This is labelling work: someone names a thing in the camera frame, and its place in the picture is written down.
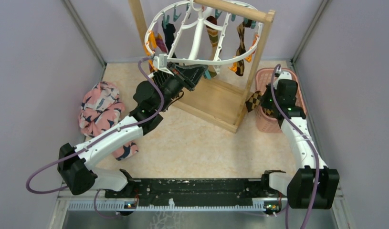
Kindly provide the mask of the white plastic sock hanger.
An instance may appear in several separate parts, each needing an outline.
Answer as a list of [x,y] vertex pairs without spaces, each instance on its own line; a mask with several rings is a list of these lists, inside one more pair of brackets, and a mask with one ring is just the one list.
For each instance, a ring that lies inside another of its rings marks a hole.
[[[145,32],[143,45],[147,41],[148,31],[155,32],[155,25],[157,24],[159,18],[162,18],[162,26],[165,27],[166,22],[168,21],[168,16],[166,14],[167,11],[174,10],[176,7],[184,5],[186,6],[185,17],[183,18],[179,29],[175,32],[175,40],[171,46],[170,52],[167,54],[168,62],[220,66],[235,63],[241,59],[250,61],[252,56],[255,58],[261,56],[264,45],[267,41],[267,36],[269,34],[268,29],[273,22],[273,14],[270,15],[266,12],[261,12],[252,5],[247,5],[244,2],[236,0],[198,0],[196,3],[202,5],[202,8],[196,8],[194,6],[194,1],[192,0],[178,1],[163,8],[156,16],[154,16],[152,23],[149,25],[147,31]],[[251,28],[255,30],[254,42],[253,45],[247,49],[244,54],[240,56],[234,56],[231,59],[222,60],[219,57],[219,54],[222,50],[222,43],[226,36],[226,28],[229,25],[229,20],[233,15],[241,16],[245,21],[253,21]],[[217,19],[217,25],[214,25],[206,20],[209,16],[214,16]],[[213,29],[218,30],[220,33],[217,50],[213,60],[197,58],[200,50],[202,34],[206,26],[210,26]],[[182,59],[173,58],[173,54],[184,30],[191,28],[195,28],[195,31],[193,34],[192,47],[189,56]]]

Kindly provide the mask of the maroon purple striped sock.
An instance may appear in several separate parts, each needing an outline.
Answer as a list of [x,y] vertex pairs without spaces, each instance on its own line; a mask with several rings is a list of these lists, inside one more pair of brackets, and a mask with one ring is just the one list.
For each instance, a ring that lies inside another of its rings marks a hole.
[[157,47],[163,52],[168,54],[168,49],[163,41],[162,36],[159,33],[154,32],[155,42]]

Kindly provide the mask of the brown argyle sock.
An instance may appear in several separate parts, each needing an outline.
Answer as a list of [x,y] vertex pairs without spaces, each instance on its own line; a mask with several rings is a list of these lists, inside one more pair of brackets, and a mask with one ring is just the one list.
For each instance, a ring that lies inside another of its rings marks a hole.
[[[237,26],[236,30],[237,30],[237,33],[239,36],[240,43],[239,43],[239,47],[236,51],[236,56],[240,56],[246,52],[245,44],[244,44],[245,28],[250,28],[252,25],[252,22],[253,22],[252,20],[243,21],[242,23],[240,23]],[[237,76],[242,77],[244,74],[244,69],[245,69],[244,60],[241,59],[238,62],[236,62],[236,64],[237,64],[237,70],[235,71],[235,73]]]
[[273,99],[271,93],[262,94],[261,91],[254,92],[250,98],[245,102],[247,112],[251,112],[257,107],[260,107],[264,114],[273,116]]

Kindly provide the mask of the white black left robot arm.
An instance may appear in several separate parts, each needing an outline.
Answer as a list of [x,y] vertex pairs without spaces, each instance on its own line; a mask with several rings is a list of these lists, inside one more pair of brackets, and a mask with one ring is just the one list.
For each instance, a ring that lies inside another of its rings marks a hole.
[[193,91],[208,66],[179,65],[168,62],[166,78],[160,86],[155,77],[138,84],[133,99],[137,106],[118,124],[89,141],[71,146],[63,145],[59,152],[57,170],[73,195],[102,189],[118,192],[127,198],[133,195],[133,178],[124,170],[100,169],[96,165],[125,143],[154,130],[163,117],[160,115],[177,99],[183,89]]

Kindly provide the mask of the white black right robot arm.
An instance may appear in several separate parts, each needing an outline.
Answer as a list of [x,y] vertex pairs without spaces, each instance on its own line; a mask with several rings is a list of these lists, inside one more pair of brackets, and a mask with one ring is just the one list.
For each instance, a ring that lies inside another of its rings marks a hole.
[[261,192],[272,197],[278,191],[287,197],[292,208],[330,209],[339,184],[339,173],[330,169],[316,151],[307,128],[303,108],[296,106],[298,83],[278,79],[268,84],[263,104],[270,105],[281,131],[286,136],[296,161],[297,172],[289,175],[281,170],[267,170]]

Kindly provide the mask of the wooden hanger stand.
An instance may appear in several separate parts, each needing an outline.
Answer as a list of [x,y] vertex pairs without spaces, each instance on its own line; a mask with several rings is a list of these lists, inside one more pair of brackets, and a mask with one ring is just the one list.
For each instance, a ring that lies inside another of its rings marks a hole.
[[[135,18],[136,26],[143,44],[143,38],[149,25],[145,24],[141,2],[138,0],[131,0],[129,5]],[[197,4],[196,0],[194,0],[194,6],[196,8],[202,8],[202,5]],[[184,5],[178,6],[174,10],[167,11],[166,14],[168,16],[168,21],[166,22],[166,25],[168,23],[174,24],[177,31],[183,18],[185,17],[185,11],[186,6]],[[275,16],[275,12],[273,10],[270,10],[267,13]],[[165,27],[163,27],[162,24],[162,18],[159,18],[157,24],[155,25],[155,33],[159,33],[164,41],[165,36],[162,28]],[[182,59],[189,56],[194,31],[195,28],[184,30],[173,54],[173,58]],[[157,47],[156,54],[161,53],[163,52]],[[209,60],[210,53],[211,43],[207,29],[205,28],[202,34],[200,50],[197,58]],[[237,76],[235,73],[237,70],[236,63],[220,66],[213,65],[217,73],[215,77],[211,80],[202,78],[194,91],[183,89],[171,105],[235,133],[247,112],[245,102],[251,96],[250,89],[258,70],[261,56],[258,58],[252,56],[250,61],[244,60],[245,69],[242,77]],[[155,77],[155,84],[160,86],[167,76],[166,73],[154,70],[152,59],[149,56],[146,55],[145,59],[149,62],[153,70],[147,78]]]

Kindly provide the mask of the black white striped sock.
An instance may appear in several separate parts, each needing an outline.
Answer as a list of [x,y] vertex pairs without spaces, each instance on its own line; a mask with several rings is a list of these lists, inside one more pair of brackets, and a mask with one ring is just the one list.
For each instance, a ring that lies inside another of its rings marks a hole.
[[162,30],[163,30],[163,33],[165,36],[164,42],[165,42],[167,51],[170,52],[171,46],[175,40],[176,28],[175,28],[174,24],[168,23],[165,28],[162,28]]

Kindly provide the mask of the pink laundry basket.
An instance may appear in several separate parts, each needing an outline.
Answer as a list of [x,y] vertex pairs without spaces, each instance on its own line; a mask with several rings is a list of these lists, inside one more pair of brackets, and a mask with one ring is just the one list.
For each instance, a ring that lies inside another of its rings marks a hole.
[[[273,70],[274,68],[261,68],[256,72],[254,78],[256,91],[260,91],[262,94],[266,91],[266,85],[271,82],[271,76]],[[298,83],[298,89],[296,94],[296,98],[297,98],[296,105],[302,107],[305,114],[307,114],[306,105],[301,92],[301,85],[298,81],[297,75],[291,69],[288,68],[282,68],[282,71],[287,72],[289,75],[291,75],[292,80],[295,80]],[[265,133],[281,132],[277,120],[270,116],[267,116],[263,112],[260,106],[258,108],[255,108],[255,116],[256,116],[256,127],[258,128],[259,131]]]

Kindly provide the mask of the pink navy patterned cloth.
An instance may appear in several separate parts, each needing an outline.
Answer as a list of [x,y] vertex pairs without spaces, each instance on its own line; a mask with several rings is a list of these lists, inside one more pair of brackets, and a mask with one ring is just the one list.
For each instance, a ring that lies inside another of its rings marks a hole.
[[125,108],[117,86],[111,82],[99,82],[81,102],[78,116],[81,133],[90,138],[99,136],[119,123]]

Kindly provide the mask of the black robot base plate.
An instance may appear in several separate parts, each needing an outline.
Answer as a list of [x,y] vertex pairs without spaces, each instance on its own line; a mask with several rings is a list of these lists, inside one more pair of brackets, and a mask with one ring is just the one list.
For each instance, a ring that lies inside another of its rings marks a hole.
[[105,191],[106,198],[131,198],[140,207],[250,207],[256,199],[286,196],[261,178],[141,178],[121,191]]

